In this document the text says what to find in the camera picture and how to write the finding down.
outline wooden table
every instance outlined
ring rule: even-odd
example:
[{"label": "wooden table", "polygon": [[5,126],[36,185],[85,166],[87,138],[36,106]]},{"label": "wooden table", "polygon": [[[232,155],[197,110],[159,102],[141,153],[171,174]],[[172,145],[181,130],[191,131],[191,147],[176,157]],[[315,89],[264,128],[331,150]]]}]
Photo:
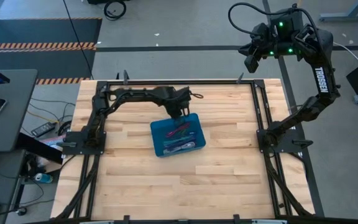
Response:
[{"label": "wooden table", "polygon": [[[288,107],[280,80],[266,79],[265,84],[273,120],[285,118]],[[95,88],[96,81],[81,82],[73,131],[86,125]],[[255,133],[257,120],[250,85],[190,85],[190,90],[204,95],[204,99],[193,97],[190,101],[190,111],[200,117],[207,142],[198,151],[155,156],[150,123],[169,117],[163,107],[126,103],[109,115],[92,220],[122,220],[124,215],[130,215],[131,220],[226,219],[233,214],[241,218],[274,217]],[[52,217],[77,191],[82,162],[83,156],[76,156],[62,170]],[[282,164],[288,188],[313,213],[303,164],[288,154],[282,154]]]}]

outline concrete floor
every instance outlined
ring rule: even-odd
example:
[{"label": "concrete floor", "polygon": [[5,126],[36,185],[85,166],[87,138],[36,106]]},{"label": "concrete floor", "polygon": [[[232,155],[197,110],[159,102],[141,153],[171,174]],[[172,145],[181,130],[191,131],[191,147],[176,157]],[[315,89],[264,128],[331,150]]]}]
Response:
[{"label": "concrete floor", "polygon": [[[102,5],[92,6],[80,0],[66,0],[72,17],[102,17]],[[104,20],[99,36],[99,47],[181,46],[181,45],[242,45],[249,36],[232,28],[227,10],[239,0],[133,0],[127,2],[127,14],[120,20]],[[261,1],[247,1],[263,9]],[[269,1],[272,11],[290,7],[294,0]],[[318,22],[319,13],[344,12],[354,0],[304,0],[302,7],[310,12],[317,25],[330,30],[340,44],[358,45],[358,23]],[[66,17],[62,1],[5,0],[0,18]],[[251,29],[266,17],[247,8],[234,11],[239,26]],[[133,78],[281,78],[278,62],[267,59],[260,62],[257,73],[248,74],[244,57],[236,51],[189,52],[110,52],[96,53],[93,75],[95,79],[115,78],[126,69]],[[293,91],[298,104],[316,94],[310,66],[295,57],[285,58]],[[353,89],[346,75],[358,66],[350,54],[333,52],[332,61],[342,97],[313,122],[304,123],[306,137],[314,141],[310,147],[314,174],[327,217],[358,218],[358,105],[353,104]],[[34,98],[75,102],[78,85],[37,86]],[[39,103],[39,106],[63,113],[64,104]],[[39,115],[49,116],[37,111]],[[44,122],[26,116],[23,127],[31,130]],[[43,185],[41,200],[54,198],[56,185]],[[25,188],[22,201],[39,195],[36,186]],[[52,203],[29,208],[28,214],[18,217],[10,214],[7,223],[25,223],[47,220]]]}]

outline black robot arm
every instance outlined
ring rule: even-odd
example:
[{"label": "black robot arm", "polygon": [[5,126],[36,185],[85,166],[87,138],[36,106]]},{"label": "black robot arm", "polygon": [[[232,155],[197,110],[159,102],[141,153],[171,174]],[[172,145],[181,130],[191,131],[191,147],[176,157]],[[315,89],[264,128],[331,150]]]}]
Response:
[{"label": "black robot arm", "polygon": [[102,154],[106,132],[104,124],[109,114],[115,112],[122,104],[128,102],[153,102],[163,106],[171,118],[177,119],[182,115],[189,115],[189,101],[193,94],[189,87],[176,90],[172,86],[159,86],[152,90],[133,90],[118,88],[110,90],[106,82],[92,97],[92,112],[88,124],[79,132],[68,132],[63,143],[64,154]]},{"label": "black robot arm", "polygon": [[296,55],[298,61],[304,58],[313,71],[318,94],[309,97],[300,109],[283,121],[275,121],[268,127],[264,132],[264,141],[269,146],[277,146],[286,130],[302,121],[316,119],[340,96],[340,86],[335,83],[334,69],[331,65],[333,35],[316,28],[311,18],[312,25],[304,26],[302,12],[309,17],[304,9],[298,9],[296,5],[272,13],[270,26],[264,23],[255,26],[250,35],[252,42],[239,49],[240,54],[247,56],[244,63],[250,73],[257,70],[260,59],[279,58],[284,55]]}]

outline blue plastic tray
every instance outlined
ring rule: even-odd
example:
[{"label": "blue plastic tray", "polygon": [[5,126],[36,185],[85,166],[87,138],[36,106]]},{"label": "blue plastic tray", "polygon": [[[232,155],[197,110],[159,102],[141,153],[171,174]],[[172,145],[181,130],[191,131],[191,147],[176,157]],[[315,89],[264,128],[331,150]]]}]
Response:
[{"label": "blue plastic tray", "polygon": [[194,151],[206,144],[200,120],[195,113],[177,120],[154,121],[150,127],[155,155],[158,157]]}]

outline cable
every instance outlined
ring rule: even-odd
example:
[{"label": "cable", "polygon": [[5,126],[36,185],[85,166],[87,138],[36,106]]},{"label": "cable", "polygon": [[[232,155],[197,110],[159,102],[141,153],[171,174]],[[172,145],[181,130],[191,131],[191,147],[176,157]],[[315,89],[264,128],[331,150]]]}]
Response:
[{"label": "cable", "polygon": [[248,7],[251,7],[253,9],[255,9],[256,11],[258,11],[259,13],[262,13],[262,14],[265,14],[267,16],[274,16],[274,15],[282,15],[282,14],[289,14],[289,13],[292,13],[293,11],[300,11],[302,13],[304,13],[306,15],[306,17],[308,18],[308,20],[310,21],[310,24],[312,26],[312,28],[314,29],[314,32],[316,33],[316,38],[317,38],[317,42],[318,42],[318,45],[319,45],[319,48],[320,48],[320,51],[321,51],[321,55],[323,56],[324,60],[326,61],[326,63],[329,65],[329,70],[330,72],[333,72],[333,68],[332,68],[332,65],[330,63],[330,61],[328,60],[326,54],[324,54],[324,49],[323,49],[323,46],[321,45],[322,41],[321,41],[321,38],[320,36],[318,35],[318,29],[316,27],[316,24],[314,23],[313,19],[311,18],[310,14],[308,13],[308,11],[302,9],[302,8],[297,8],[297,7],[292,7],[292,8],[288,8],[286,11],[282,11],[282,12],[265,12],[261,9],[259,9],[258,7],[252,5],[252,4],[249,4],[249,3],[246,3],[246,2],[239,2],[239,3],[235,3],[234,5],[232,5],[229,9],[229,12],[228,12],[228,17],[229,17],[229,22],[230,24],[236,28],[237,30],[241,31],[241,32],[244,32],[246,34],[252,34],[252,35],[259,35],[259,36],[262,36],[261,34],[257,34],[257,33],[254,33],[254,32],[250,32],[248,30],[244,30],[244,29],[241,29],[240,27],[236,26],[232,19],[231,19],[231,11],[237,7],[237,6],[248,6]]},{"label": "cable", "polygon": [[[8,176],[6,176],[6,175],[4,175],[4,174],[2,174],[2,173],[0,173],[0,176],[2,176],[2,177],[5,177],[5,178],[7,178],[7,179],[18,179],[20,176],[17,176],[17,177],[8,177]],[[42,187],[35,181],[35,180],[33,180],[33,179],[31,179],[31,178],[29,178],[29,180],[31,180],[33,183],[35,183],[35,184],[37,184],[37,186],[39,187],[39,189],[41,190],[41,196],[39,196],[39,197],[37,197],[36,199],[34,199],[34,200],[31,200],[31,201],[28,201],[28,202],[23,202],[23,203],[19,203],[19,204],[17,204],[17,205],[23,205],[23,204],[27,204],[27,203],[31,203],[31,202],[34,202],[34,201],[36,201],[36,200],[38,200],[38,199],[40,199],[40,198],[42,198],[42,196],[44,196],[44,190],[42,189]]]},{"label": "cable", "polygon": [[58,118],[54,113],[52,113],[52,112],[50,112],[50,111],[47,111],[47,110],[45,110],[45,109],[38,108],[38,107],[32,105],[31,103],[29,103],[29,105],[32,106],[32,107],[34,107],[34,108],[37,109],[37,110],[44,111],[44,112],[47,112],[47,113],[49,113],[49,114],[52,114],[52,115],[56,118],[56,120],[58,121],[58,124],[59,124],[59,127],[60,127],[59,118]]},{"label": "cable", "polygon": [[[108,10],[108,7],[109,7],[112,3],[118,3],[118,4],[122,5],[123,8],[124,8],[124,9],[122,10],[122,13],[119,14],[118,16],[115,16],[112,12],[110,12],[110,11]],[[104,16],[106,16],[106,19],[108,19],[108,20],[110,20],[110,21],[115,21],[115,20],[121,18],[121,17],[125,14],[126,11],[127,11],[127,6],[125,5],[124,1],[121,1],[121,0],[111,0],[111,1],[107,2],[106,5],[105,5],[104,8],[103,8]]]},{"label": "cable", "polygon": [[39,116],[39,115],[36,115],[36,114],[33,114],[31,113],[30,111],[27,111],[29,114],[31,114],[32,116],[36,116],[38,118],[41,118],[41,119],[44,119],[46,121],[49,121],[49,122],[52,122],[52,123],[59,123],[59,121],[55,121],[55,120],[51,120],[51,119],[48,119],[48,118],[44,118],[43,116]]},{"label": "cable", "polygon": [[[35,202],[35,203],[30,204],[30,205],[23,206],[23,207],[21,207],[21,208],[29,208],[29,207],[31,207],[31,206],[33,206],[33,205],[38,205],[38,204],[40,204],[40,203],[52,202],[52,201],[54,201],[54,200],[55,200],[55,199],[45,200],[45,201],[41,201],[41,202]],[[0,215],[5,215],[5,214],[11,213],[11,212],[16,212],[16,211],[18,211],[18,209],[21,209],[21,208],[14,208],[14,209],[11,209],[11,210],[6,211],[6,212],[1,212]]]},{"label": "cable", "polygon": [[66,103],[66,104],[75,106],[75,103],[70,103],[70,102],[60,101],[60,100],[40,100],[40,99],[35,99],[35,98],[31,98],[31,100],[47,102],[47,103]]},{"label": "cable", "polygon": [[62,167],[60,168],[60,170],[62,170],[63,167],[64,167],[66,164],[68,164],[68,162],[69,162],[70,160],[72,160],[75,156],[76,156],[76,155],[71,156],[71,157],[62,165]]},{"label": "cable", "polygon": [[340,47],[343,47],[343,48],[344,48],[345,50],[347,50],[350,54],[352,54],[354,58],[356,58],[356,59],[358,60],[358,57],[357,57],[351,50],[349,50],[347,47],[343,46],[342,44],[335,43],[335,42],[334,42],[334,44],[335,44],[335,45],[338,45],[338,46],[340,46]]},{"label": "cable", "polygon": [[71,19],[70,13],[68,12],[66,0],[63,0],[63,3],[65,4],[67,16],[68,16],[68,19],[70,20],[71,27],[73,28],[75,37],[77,38],[78,45],[80,46],[81,52],[82,52],[82,54],[84,55],[84,58],[85,58],[85,61],[86,61],[86,65],[88,66],[89,74],[91,74],[91,78],[94,80],[93,75],[92,75],[92,68],[91,68],[91,66],[90,66],[90,63],[89,63],[88,59],[86,58],[86,55],[85,55],[85,53],[84,53],[84,49],[82,48],[82,45],[81,45],[81,42],[80,42],[80,38],[78,38],[77,31],[76,31],[75,28],[74,28],[74,23],[73,23],[73,20]]},{"label": "cable", "polygon": [[4,175],[4,174],[2,174],[2,173],[0,173],[0,176],[1,176],[1,177],[5,177],[5,178],[7,178],[7,179],[17,179],[17,178],[19,178],[19,177],[8,177],[8,176],[6,176],[6,175]]},{"label": "cable", "polygon": [[29,178],[29,180],[31,180],[33,183],[35,183],[39,189],[41,190],[41,195],[39,197],[37,197],[36,199],[34,200],[31,200],[31,201],[28,201],[28,202],[23,202],[23,203],[20,203],[18,205],[24,205],[24,204],[27,204],[27,203],[31,203],[31,202],[34,202],[36,200],[39,200],[40,198],[42,198],[42,196],[44,196],[44,190],[42,189],[42,187],[37,183],[37,181],[33,180],[32,178]]},{"label": "cable", "polygon": [[28,132],[25,128],[21,127],[29,136],[33,136],[30,132]]},{"label": "cable", "polygon": [[64,107],[64,109],[63,109],[62,121],[63,121],[63,118],[64,118],[65,115],[66,115],[67,106],[68,106],[68,103],[65,105],[65,107]]},{"label": "cable", "polygon": [[321,55],[323,56],[323,58],[326,61],[327,65],[329,65],[328,68],[329,68],[330,72],[334,73],[333,66],[331,65],[330,61],[328,60],[327,55],[324,53],[323,45],[321,44],[322,41],[321,41],[320,35],[318,35],[317,26],[314,23],[313,19],[311,18],[310,14],[308,13],[308,11],[306,11],[306,10],[304,10],[302,8],[293,8],[293,10],[303,12],[306,15],[306,17],[308,18],[312,28],[314,29],[314,32],[316,33],[316,38],[317,38],[318,45],[320,47]]},{"label": "cable", "polygon": [[241,29],[240,27],[238,27],[237,25],[234,24],[233,20],[231,19],[231,11],[237,7],[237,6],[248,6],[248,7],[251,7],[253,9],[255,9],[256,11],[262,13],[262,14],[265,14],[267,16],[274,16],[274,15],[281,15],[281,14],[287,14],[290,12],[290,9],[288,9],[287,11],[283,11],[283,12],[265,12],[261,9],[259,9],[258,7],[252,5],[252,4],[249,4],[249,3],[246,3],[246,2],[239,2],[239,3],[235,3],[234,5],[232,5],[229,9],[229,12],[227,13],[227,16],[229,17],[229,22],[230,24],[236,28],[237,30],[243,32],[243,33],[246,33],[246,34],[251,34],[251,35],[261,35],[261,34],[257,34],[257,33],[254,33],[254,32],[251,32],[251,31],[248,31],[248,30],[244,30],[244,29]]}]

